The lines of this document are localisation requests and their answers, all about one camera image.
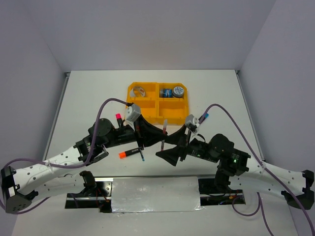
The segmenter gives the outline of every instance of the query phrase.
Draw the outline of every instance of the black mount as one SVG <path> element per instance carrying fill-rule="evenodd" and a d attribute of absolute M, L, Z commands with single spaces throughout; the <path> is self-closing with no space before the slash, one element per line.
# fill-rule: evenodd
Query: black mount
<path fill-rule="evenodd" d="M 134 122 L 134 127 L 135 130 L 129 125 L 121 123 L 119 128 L 116 129 L 110 120 L 101 118 L 98 122 L 93 154 L 87 166 L 107 157 L 109 153 L 106 148 L 137 142 L 137 146 L 143 150 L 145 147 L 150 147 L 167 137 L 167 133 L 163 134 L 163 130 L 148 123 L 142 115 Z M 78 148 L 81 154 L 80 161 L 85 162 L 88 158 L 94 130 L 95 123 L 88 129 L 89 136 L 78 141 L 74 146 Z"/>
<path fill-rule="evenodd" d="M 96 181 L 93 174 L 90 171 L 82 171 L 80 173 L 84 180 L 84 189 L 82 190 L 83 196 L 89 196 L 90 194 L 94 193 L 96 190 Z"/>
<path fill-rule="evenodd" d="M 176 166 L 178 158 L 185 160 L 187 155 L 194 156 L 214 163 L 219 162 L 218 171 L 227 176 L 241 175 L 247 172 L 247 159 L 251 156 L 234 148 L 234 143 L 222 134 L 215 135 L 209 143 L 193 139 L 190 143 L 183 126 L 176 133 L 165 139 L 166 143 L 177 144 L 176 147 L 156 153 L 173 166 Z"/>
<path fill-rule="evenodd" d="M 311 190 L 311 186 L 314 183 L 314 172 L 305 170 L 302 171 L 302 173 L 303 177 L 305 178 L 306 187 L 302 189 L 304 193 L 296 197 L 301 202 L 302 206 L 306 210 L 309 210 L 314 204 L 314 191 Z M 300 209 L 299 205 L 288 192 L 282 191 L 281 194 L 284 195 L 286 203 L 289 206 Z"/>
<path fill-rule="evenodd" d="M 29 207 L 32 204 L 32 199 L 38 195 L 33 191 L 29 195 L 25 196 L 18 192 L 20 188 L 14 181 L 14 175 L 16 171 L 8 166 L 1 170 L 1 188 L 3 194 L 3 204 L 5 205 L 5 212 L 15 214 L 20 210 Z"/>

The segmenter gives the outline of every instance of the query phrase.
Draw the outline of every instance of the roll of tape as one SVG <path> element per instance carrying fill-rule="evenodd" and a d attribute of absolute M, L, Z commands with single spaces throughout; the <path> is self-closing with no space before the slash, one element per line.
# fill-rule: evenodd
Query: roll of tape
<path fill-rule="evenodd" d="M 145 97 L 146 96 L 146 92 L 140 86 L 133 87 L 132 90 L 130 90 L 129 96 L 130 97 L 137 97 L 137 95 L 134 93 L 135 91 L 137 91 L 141 95 L 141 97 Z"/>

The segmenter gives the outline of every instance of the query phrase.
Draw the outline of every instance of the yellow tray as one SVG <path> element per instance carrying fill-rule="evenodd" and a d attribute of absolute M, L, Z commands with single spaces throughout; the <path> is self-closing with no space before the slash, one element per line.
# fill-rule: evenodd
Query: yellow tray
<path fill-rule="evenodd" d="M 140 86 L 145 90 L 145 97 L 130 97 L 130 91 L 135 86 Z M 176 86 L 183 87 L 183 97 L 159 97 L 161 89 L 173 89 Z M 167 119 L 167 124 L 182 125 L 189 115 L 187 88 L 180 83 L 134 82 L 128 87 L 127 102 L 137 104 L 141 108 L 143 117 L 151 124 L 163 124 Z"/>

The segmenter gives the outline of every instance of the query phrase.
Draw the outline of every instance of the white wall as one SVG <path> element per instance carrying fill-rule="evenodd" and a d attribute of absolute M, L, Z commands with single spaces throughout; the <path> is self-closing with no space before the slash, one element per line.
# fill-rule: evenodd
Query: white wall
<path fill-rule="evenodd" d="M 23 0 L 64 71 L 240 69 L 275 0 Z"/>
<path fill-rule="evenodd" d="M 64 74 L 17 0 L 0 1 L 0 77 L 0 167 L 42 158 Z M 11 235 L 15 219 L 0 210 L 1 236 Z"/>
<path fill-rule="evenodd" d="M 314 12 L 314 0 L 277 0 L 240 74 L 264 156 L 297 171 L 315 171 Z M 291 212 L 299 235 L 311 235 Z M 315 222 L 315 206 L 309 214 Z"/>

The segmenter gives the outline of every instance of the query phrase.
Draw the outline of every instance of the white table surface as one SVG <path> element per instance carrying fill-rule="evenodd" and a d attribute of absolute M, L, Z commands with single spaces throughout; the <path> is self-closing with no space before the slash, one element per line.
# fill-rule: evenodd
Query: white table surface
<path fill-rule="evenodd" d="M 253 149 L 258 152 L 254 132 L 233 70 L 145 70 L 145 71 L 72 71 L 51 139 L 47 158 L 53 157 L 85 137 L 95 121 L 102 102 L 109 97 L 126 99 L 132 82 L 182 83 L 188 89 L 190 113 L 200 116 L 212 103 L 224 106 L 241 127 Z M 116 125 L 115 113 L 125 107 L 110 103 L 102 117 Z M 219 108 L 213 108 L 201 126 L 201 134 L 209 141 L 222 133 L 235 143 L 237 149 L 248 152 L 232 122 Z M 172 133 L 179 126 L 168 127 Z M 200 175 L 215 174 L 216 165 L 194 157 L 187 157 L 176 167 L 155 156 L 160 144 L 144 151 L 145 162 L 132 156 L 120 160 L 118 153 L 136 147 L 135 144 L 109 148 L 110 155 L 86 170 L 97 177 Z M 246 205 L 237 205 L 244 213 L 257 206 L 255 193 L 245 192 Z M 262 195 L 267 221 L 274 235 L 297 236 L 286 202 Z M 49 199 L 34 211 L 19 215 L 14 236 L 268 236 L 261 213 L 253 217 L 237 215 L 231 206 L 207 206 L 192 212 L 155 213 L 98 213 L 96 209 L 64 209 L 65 195 Z"/>

